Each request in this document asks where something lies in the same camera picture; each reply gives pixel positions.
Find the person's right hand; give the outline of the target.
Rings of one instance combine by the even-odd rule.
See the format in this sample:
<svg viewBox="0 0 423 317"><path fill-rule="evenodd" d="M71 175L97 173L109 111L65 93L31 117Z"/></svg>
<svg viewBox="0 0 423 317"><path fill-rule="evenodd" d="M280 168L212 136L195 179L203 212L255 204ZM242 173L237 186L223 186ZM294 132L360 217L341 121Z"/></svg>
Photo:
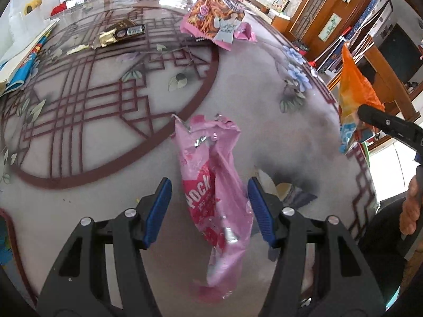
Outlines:
<svg viewBox="0 0 423 317"><path fill-rule="evenodd" d="M412 235L417 228L417 220L419 219L422 205L422 201L417 197L418 190L417 177L414 176L410 181L399 217L399 228L403 235Z"/></svg>

